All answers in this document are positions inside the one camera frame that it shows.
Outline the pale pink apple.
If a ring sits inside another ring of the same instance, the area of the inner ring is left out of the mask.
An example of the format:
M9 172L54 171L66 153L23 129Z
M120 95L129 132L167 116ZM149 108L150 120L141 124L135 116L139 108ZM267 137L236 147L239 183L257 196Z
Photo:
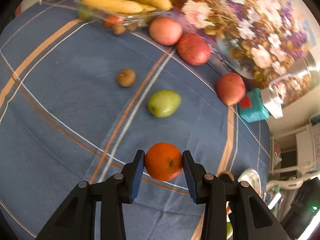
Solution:
M169 17L158 17L149 25L149 35L156 42L172 46L183 35L181 25Z

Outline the blue plaid tablecloth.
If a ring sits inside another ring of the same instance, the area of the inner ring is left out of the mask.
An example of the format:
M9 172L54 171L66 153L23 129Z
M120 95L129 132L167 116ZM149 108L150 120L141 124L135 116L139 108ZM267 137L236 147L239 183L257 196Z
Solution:
M117 75L136 80L121 87ZM244 123L217 97L225 72L193 67L146 31L113 35L77 19L70 5L35 5L1 34L1 211L19 239L34 239L82 180L97 182L158 142L189 150L208 172L239 176L269 165L266 122ZM169 89L182 99L166 118L148 100Z

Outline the green mango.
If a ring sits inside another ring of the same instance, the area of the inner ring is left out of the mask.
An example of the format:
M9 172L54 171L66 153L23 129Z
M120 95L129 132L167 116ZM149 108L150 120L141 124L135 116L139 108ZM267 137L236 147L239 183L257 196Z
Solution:
M181 104L181 97L173 90L159 90L150 96L147 104L149 112L157 118L173 115Z

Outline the white shelf rack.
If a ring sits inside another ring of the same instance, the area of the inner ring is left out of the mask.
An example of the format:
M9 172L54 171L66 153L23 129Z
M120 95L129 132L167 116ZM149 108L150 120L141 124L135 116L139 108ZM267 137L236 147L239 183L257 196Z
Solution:
M270 170L267 195L281 194L272 212L278 220L288 213L298 189L319 176L319 124L270 137Z

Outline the orange tangerine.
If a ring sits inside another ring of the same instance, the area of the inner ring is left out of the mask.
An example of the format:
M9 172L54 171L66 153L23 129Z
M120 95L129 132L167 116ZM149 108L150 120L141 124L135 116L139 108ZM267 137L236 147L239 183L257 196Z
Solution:
M147 173L159 181L171 181L182 171L182 155L172 144L160 142L147 151L144 158Z

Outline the red apple middle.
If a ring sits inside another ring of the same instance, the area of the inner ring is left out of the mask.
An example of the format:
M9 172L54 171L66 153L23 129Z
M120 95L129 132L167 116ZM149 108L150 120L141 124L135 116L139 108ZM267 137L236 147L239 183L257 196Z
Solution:
M176 51L182 60L192 66L205 64L211 54L209 44L196 33L184 34L176 46Z

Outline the large red apple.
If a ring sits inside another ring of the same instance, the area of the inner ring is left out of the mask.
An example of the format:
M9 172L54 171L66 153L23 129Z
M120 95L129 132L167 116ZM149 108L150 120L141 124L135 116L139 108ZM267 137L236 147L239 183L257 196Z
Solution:
M216 84L216 93L224 104L228 106L236 105L246 94L242 77L236 73L221 76Z

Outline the clear glass fruit bowl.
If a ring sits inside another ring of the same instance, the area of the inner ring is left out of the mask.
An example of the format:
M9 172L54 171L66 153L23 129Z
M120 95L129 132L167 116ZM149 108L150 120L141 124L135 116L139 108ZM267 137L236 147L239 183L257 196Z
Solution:
M121 25L120 30L125 28L128 31L134 31L138 28L146 27L155 17L162 13L161 10L154 10L135 15L116 14L87 5L80 0L74 1L80 19L84 21L98 21L111 29L114 25Z

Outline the teal house-shaped tin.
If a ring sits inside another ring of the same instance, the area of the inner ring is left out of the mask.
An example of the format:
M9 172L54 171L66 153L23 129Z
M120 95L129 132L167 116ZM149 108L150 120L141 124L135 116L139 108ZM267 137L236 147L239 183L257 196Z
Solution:
M269 111L263 105L259 88L245 94L238 103L238 113L247 123L266 120L270 117Z

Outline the flower painting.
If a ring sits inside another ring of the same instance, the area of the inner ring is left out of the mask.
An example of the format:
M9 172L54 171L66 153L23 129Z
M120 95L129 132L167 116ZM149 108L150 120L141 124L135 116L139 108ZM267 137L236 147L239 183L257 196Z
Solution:
M186 33L201 35L229 66L266 88L317 48L301 0L171 0Z

